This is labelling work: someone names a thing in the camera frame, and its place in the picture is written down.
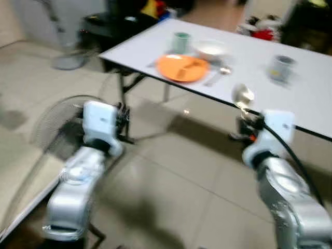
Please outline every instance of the fan base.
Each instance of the fan base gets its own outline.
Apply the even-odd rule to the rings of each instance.
[[[72,54],[54,58],[52,67],[59,70],[75,70],[85,65],[87,58],[81,54]]]

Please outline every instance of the white bowl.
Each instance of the white bowl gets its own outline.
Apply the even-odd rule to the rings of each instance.
[[[217,40],[200,40],[193,45],[200,58],[207,61],[219,59],[226,53],[225,45]]]

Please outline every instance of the mug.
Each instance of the mug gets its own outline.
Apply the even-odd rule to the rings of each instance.
[[[188,51],[190,35],[183,32],[174,34],[172,52],[184,54]]]
[[[276,56],[272,66],[269,68],[270,78],[280,82],[287,82],[294,64],[295,60],[288,56]]]

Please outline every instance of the gray mug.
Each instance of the gray mug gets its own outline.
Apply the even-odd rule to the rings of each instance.
[[[295,60],[290,57],[276,56],[272,62],[272,66],[269,68],[268,74],[273,80],[287,82],[294,64]]]

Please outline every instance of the green cup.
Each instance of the green cup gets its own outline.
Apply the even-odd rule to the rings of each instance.
[[[184,54],[188,51],[190,35],[187,33],[178,32],[174,34],[173,38],[173,53]]]

